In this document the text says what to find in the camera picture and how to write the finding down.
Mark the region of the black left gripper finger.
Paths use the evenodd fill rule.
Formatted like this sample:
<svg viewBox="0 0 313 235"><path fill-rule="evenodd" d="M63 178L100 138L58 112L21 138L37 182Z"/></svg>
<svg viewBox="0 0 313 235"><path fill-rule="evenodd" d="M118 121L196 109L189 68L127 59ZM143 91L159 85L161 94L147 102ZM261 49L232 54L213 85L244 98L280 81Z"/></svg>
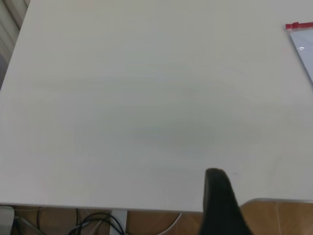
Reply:
<svg viewBox="0 0 313 235"><path fill-rule="evenodd" d="M218 168L205 172L200 235L251 235L227 174Z"/></svg>

